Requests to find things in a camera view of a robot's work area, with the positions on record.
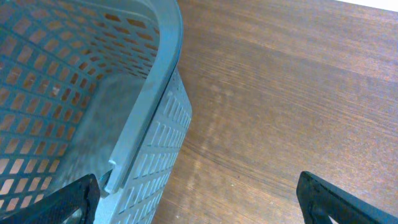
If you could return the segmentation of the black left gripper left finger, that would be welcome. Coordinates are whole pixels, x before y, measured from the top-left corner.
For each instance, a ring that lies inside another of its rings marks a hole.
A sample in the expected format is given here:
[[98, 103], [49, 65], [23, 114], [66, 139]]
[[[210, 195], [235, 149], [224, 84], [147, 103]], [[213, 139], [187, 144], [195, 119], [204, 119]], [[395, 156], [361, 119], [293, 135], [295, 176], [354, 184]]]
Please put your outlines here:
[[93, 223], [100, 200], [100, 188], [94, 174], [88, 174], [41, 201], [13, 213], [1, 223], [63, 223], [76, 211], [78, 223]]

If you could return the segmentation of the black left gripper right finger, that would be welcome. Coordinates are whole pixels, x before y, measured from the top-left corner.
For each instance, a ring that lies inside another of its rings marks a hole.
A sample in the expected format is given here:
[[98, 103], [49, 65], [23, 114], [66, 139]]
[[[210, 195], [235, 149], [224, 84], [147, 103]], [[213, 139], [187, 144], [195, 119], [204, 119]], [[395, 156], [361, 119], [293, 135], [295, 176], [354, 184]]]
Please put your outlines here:
[[308, 171], [300, 173], [296, 194], [306, 224], [397, 223], [397, 217]]

